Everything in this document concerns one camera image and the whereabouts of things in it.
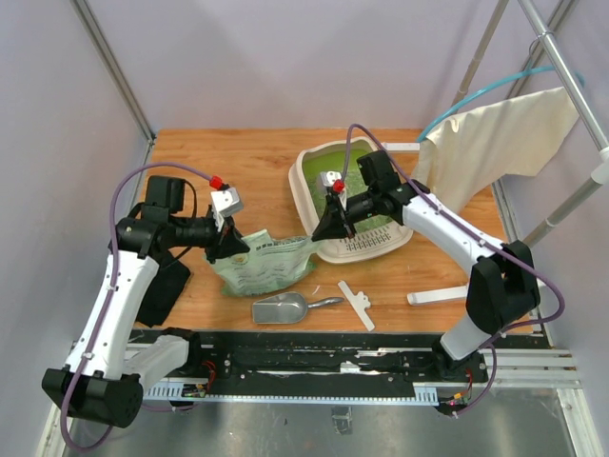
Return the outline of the metal litter scoop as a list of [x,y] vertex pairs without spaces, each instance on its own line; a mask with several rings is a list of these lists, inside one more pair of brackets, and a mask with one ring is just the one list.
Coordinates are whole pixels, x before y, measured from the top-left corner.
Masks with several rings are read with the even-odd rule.
[[326,297],[309,302],[299,292],[284,292],[258,300],[252,304],[252,319],[259,325],[288,325],[301,322],[314,308],[337,305],[342,297]]

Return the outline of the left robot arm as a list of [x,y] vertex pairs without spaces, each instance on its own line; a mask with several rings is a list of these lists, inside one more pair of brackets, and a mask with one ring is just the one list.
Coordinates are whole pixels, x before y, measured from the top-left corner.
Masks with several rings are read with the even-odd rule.
[[144,394],[162,378],[202,369],[201,339],[182,328],[165,330],[151,346],[125,357],[133,323],[172,248],[202,248],[210,263],[249,251],[233,220],[244,206],[237,189],[212,177],[206,215],[184,217],[186,184],[150,177],[144,201],[110,225],[105,278],[87,324],[63,367],[48,369],[42,380],[64,418],[128,427]]

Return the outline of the green cat litter bag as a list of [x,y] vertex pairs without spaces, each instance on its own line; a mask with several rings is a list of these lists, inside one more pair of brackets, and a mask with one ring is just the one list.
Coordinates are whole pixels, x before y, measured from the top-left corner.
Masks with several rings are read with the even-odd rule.
[[224,281],[225,295],[247,297],[283,290],[315,268],[311,256],[318,251],[318,244],[308,236],[275,239],[263,229],[243,241],[249,252],[218,259],[210,265]]

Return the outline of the white plastic bag clip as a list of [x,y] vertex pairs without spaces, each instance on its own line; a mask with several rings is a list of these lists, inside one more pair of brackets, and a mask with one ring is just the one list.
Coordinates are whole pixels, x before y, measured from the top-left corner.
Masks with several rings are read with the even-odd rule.
[[375,325],[366,312],[371,307],[368,296],[362,291],[353,292],[346,281],[340,281],[338,287],[358,315],[365,329],[372,331]]

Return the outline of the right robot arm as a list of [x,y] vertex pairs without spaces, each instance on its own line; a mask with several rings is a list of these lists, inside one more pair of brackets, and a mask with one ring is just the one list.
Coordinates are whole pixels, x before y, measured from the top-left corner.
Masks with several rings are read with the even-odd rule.
[[386,216],[448,254],[469,279],[465,314],[441,337],[430,360],[438,378],[454,380],[471,353],[539,305],[531,251],[520,241],[506,244],[475,228],[424,185],[401,178],[384,150],[362,156],[357,166],[366,189],[351,197],[339,172],[320,173],[325,208],[311,238],[352,238],[361,221]]

